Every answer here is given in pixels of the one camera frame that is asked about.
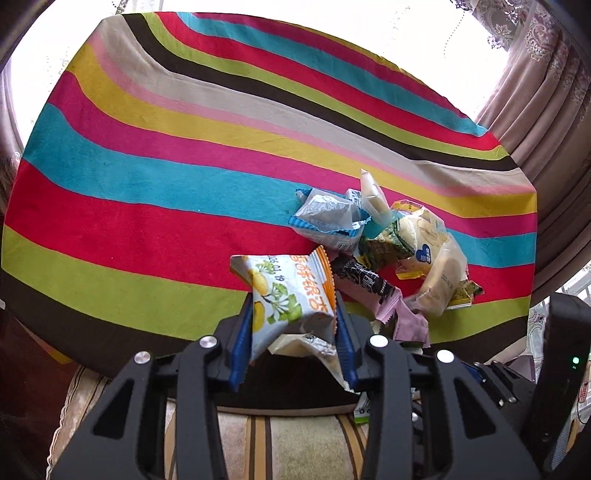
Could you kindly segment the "black pink snack bar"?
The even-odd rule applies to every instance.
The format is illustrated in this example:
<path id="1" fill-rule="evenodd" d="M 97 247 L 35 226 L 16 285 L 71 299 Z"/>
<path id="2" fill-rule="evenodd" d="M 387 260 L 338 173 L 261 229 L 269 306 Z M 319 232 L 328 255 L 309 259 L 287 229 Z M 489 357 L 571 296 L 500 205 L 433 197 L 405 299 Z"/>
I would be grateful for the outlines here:
<path id="1" fill-rule="evenodd" d="M 389 322 L 402 299 L 399 288 L 349 255 L 339 253 L 332 258 L 331 268 L 339 292 L 370 310 L 376 320 Z"/>

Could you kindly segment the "pink purple wrapper packet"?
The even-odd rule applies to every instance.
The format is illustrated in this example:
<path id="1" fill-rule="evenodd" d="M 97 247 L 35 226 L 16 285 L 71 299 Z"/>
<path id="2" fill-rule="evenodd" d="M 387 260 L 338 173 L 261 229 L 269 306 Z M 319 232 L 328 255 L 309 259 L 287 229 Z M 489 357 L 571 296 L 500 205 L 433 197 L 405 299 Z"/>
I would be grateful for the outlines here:
<path id="1" fill-rule="evenodd" d="M 430 335 L 427 319 L 421 313 L 414 313 L 403 300 L 398 301 L 394 310 L 397 316 L 396 325 L 394 325 L 394 340 L 429 347 Z"/>

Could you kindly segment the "green seaweed snack packet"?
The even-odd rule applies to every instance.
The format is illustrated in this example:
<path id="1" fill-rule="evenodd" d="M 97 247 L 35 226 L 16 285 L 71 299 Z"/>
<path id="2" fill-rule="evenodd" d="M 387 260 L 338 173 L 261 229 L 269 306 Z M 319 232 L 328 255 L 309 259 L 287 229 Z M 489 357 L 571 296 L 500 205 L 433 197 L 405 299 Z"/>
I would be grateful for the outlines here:
<path id="1" fill-rule="evenodd" d="M 370 270 L 397 264 L 414 255 L 415 250 L 399 236 L 399 223 L 393 222 L 375 238 L 363 236 L 358 246 L 358 260 Z"/>

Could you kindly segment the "small white cream packet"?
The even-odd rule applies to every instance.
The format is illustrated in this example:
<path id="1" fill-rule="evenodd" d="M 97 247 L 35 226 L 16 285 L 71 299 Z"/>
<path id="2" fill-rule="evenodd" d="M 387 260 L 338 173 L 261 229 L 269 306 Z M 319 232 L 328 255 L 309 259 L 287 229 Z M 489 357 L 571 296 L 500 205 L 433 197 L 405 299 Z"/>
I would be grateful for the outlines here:
<path id="1" fill-rule="evenodd" d="M 386 196 L 373 175 L 365 169 L 361 170 L 361 201 L 363 209 L 378 225 L 387 227 L 391 223 L 393 213 Z"/>

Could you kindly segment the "clear round cracker packet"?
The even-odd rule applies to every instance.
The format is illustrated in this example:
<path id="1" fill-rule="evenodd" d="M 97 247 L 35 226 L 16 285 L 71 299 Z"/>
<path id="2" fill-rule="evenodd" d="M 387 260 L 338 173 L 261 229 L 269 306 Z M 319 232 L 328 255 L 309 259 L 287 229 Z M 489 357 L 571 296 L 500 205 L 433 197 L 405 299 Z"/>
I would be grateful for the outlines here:
<path id="1" fill-rule="evenodd" d="M 406 305 L 423 315 L 439 317 L 448 307 L 460 283 L 467 277 L 467 258 L 455 239 L 441 247 L 419 291 Z"/>

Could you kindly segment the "beige pink curtain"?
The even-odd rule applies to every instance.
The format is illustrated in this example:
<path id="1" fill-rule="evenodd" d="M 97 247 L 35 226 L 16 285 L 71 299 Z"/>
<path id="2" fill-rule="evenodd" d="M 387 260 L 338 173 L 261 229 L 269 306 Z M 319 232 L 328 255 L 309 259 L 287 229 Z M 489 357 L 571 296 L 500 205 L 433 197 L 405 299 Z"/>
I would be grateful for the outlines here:
<path id="1" fill-rule="evenodd" d="M 477 121 L 537 190 L 537 304 L 590 260 L 590 62 L 540 1 L 456 5 L 509 53 Z"/>

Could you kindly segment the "clear yellow bun packet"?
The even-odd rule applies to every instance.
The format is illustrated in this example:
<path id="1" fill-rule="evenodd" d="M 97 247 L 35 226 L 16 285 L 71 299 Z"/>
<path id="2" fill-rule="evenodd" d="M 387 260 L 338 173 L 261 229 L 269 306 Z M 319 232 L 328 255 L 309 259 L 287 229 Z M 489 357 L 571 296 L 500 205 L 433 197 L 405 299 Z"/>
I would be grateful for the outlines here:
<path id="1" fill-rule="evenodd" d="M 426 276 L 444 243 L 451 237 L 444 221 L 423 205 L 408 199 L 392 205 L 397 214 L 397 235 L 412 255 L 401 260 L 397 276 L 401 280 L 414 280 Z"/>

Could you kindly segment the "blue white snack packet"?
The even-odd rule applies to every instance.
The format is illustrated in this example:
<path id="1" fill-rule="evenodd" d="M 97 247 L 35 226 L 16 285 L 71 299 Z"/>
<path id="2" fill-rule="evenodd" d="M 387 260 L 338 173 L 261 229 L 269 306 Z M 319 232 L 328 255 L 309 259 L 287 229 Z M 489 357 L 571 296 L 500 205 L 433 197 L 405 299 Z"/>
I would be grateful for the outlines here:
<path id="1" fill-rule="evenodd" d="M 300 207 L 288 219 L 297 234 L 329 250 L 351 254 L 356 250 L 372 216 L 356 201 L 317 189 L 295 191 Z"/>

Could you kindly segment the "white orange lemon snack packet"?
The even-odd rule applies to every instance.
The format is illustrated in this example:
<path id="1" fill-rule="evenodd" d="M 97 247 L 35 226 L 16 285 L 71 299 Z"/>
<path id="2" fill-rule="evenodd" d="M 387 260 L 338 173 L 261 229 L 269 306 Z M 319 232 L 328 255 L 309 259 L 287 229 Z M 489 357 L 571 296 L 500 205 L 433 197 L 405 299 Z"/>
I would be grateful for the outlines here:
<path id="1" fill-rule="evenodd" d="M 304 255 L 233 255 L 230 269 L 252 287 L 250 359 L 283 334 L 335 341 L 337 297 L 324 247 Z"/>

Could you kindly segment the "colourful striped table cloth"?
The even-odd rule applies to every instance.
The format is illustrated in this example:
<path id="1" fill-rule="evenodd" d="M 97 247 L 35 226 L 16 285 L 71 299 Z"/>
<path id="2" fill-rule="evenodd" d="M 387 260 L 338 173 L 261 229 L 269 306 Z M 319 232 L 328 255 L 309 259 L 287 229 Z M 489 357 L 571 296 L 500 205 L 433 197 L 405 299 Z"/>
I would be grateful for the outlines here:
<path id="1" fill-rule="evenodd" d="M 116 372 L 238 311 L 238 254 L 307 254 L 297 189 L 373 174 L 437 214 L 483 287 L 430 323 L 485 361 L 526 333 L 537 201 L 498 140 L 427 84 L 298 25 L 221 13 L 99 22 L 29 137 L 4 221 L 7 309 L 54 348 Z"/>

